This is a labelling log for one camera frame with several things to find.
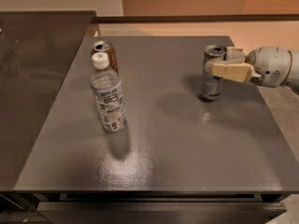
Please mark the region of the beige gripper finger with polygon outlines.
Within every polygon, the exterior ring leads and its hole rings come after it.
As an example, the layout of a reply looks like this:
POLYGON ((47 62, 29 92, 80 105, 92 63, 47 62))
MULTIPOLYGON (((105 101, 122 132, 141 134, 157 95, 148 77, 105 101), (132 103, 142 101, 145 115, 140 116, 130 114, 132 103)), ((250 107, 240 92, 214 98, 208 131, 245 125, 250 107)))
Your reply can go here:
POLYGON ((246 60, 248 55, 249 55, 249 51, 245 48, 228 47, 226 61, 228 63, 243 63, 246 60))
POLYGON ((254 74, 254 68, 249 63, 213 63, 211 74, 235 82, 246 82, 254 74))

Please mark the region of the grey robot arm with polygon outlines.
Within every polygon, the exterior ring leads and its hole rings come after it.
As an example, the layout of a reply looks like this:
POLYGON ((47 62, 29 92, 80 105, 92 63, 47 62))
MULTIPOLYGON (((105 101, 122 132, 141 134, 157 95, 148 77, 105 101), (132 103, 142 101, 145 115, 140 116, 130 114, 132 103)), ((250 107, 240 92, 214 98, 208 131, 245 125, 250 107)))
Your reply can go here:
POLYGON ((234 82, 250 81, 257 86, 299 87, 299 52, 279 47, 260 47, 252 51, 229 47, 224 61, 212 62, 207 71, 213 77, 234 82))

